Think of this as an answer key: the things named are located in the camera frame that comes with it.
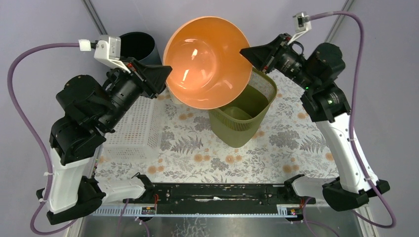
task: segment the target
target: table surface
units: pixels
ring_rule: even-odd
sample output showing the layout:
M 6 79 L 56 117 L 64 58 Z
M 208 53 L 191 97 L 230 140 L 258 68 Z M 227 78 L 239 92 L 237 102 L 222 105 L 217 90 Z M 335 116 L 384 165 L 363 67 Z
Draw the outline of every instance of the table surface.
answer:
M 152 182 L 283 183 L 297 175 L 338 176 L 333 156 L 302 107 L 303 90 L 280 72 L 269 76 L 278 94 L 258 132 L 241 148 L 231 148 L 212 131 L 208 112 L 176 105 L 168 93 L 159 156 L 120 162 L 102 154 L 97 180 L 124 180 L 135 173 Z

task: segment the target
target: orange plastic basin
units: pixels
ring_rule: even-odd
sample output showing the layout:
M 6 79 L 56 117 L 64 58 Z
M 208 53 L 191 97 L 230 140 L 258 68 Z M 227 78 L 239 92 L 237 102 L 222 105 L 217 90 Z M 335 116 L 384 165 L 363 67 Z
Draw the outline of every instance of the orange plastic basin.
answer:
M 233 101 L 249 82 L 251 64 L 239 53 L 249 47 L 231 22 L 205 16 L 181 26 L 168 41 L 163 64 L 173 71 L 166 84 L 178 100 L 197 109 Z

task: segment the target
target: white wall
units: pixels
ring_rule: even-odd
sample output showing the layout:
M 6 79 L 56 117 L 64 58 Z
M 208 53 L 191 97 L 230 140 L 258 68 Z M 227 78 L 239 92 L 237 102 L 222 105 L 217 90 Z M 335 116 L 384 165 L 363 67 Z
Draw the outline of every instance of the white wall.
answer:
M 418 235 L 418 10 L 417 0 L 358 0 L 351 9 L 366 30 L 355 129 L 371 167 L 390 183 L 384 197 L 398 220 L 395 229 L 379 230 L 382 237 Z M 333 43 L 346 62 L 337 84 L 349 99 L 358 42 L 358 27 L 346 18 Z M 375 220 L 389 224 L 379 199 L 371 205 Z
M 38 201 L 35 191 L 45 186 L 45 161 L 40 149 L 13 108 L 6 86 L 11 62 L 29 48 L 55 42 L 98 37 L 80 0 L 0 0 L 0 236 L 35 236 L 29 221 Z M 55 94 L 70 78 L 89 74 L 103 81 L 106 67 L 91 52 L 77 48 L 50 49 L 29 56 L 14 76 L 16 96 L 26 115 L 49 145 L 52 124 L 64 115 Z M 55 230 L 45 209 L 36 226 Z
M 109 34 L 142 31 L 154 37 L 160 55 L 171 35 L 200 16 L 218 16 L 238 26 L 252 46 L 266 44 L 279 33 L 294 33 L 292 16 L 341 10 L 345 0 L 92 0 Z M 334 19 L 313 25 L 301 38 L 307 53 L 323 42 Z

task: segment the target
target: green mesh basket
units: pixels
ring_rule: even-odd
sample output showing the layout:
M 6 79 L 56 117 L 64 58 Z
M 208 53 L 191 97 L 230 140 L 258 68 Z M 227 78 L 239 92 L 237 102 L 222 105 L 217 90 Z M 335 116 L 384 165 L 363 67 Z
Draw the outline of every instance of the green mesh basket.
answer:
M 208 111 L 212 131 L 230 147 L 244 146 L 257 132 L 276 94 L 275 82 L 253 68 L 249 84 L 235 100 Z

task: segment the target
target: white plastic basket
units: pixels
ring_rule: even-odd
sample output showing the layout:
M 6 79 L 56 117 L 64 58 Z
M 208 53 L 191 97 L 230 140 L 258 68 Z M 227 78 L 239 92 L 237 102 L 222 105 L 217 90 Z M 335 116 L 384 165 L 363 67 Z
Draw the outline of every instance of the white plastic basket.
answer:
M 115 126 L 106 134 L 103 151 L 111 160 L 129 161 L 158 156 L 162 141 L 161 125 L 164 103 L 139 97 Z

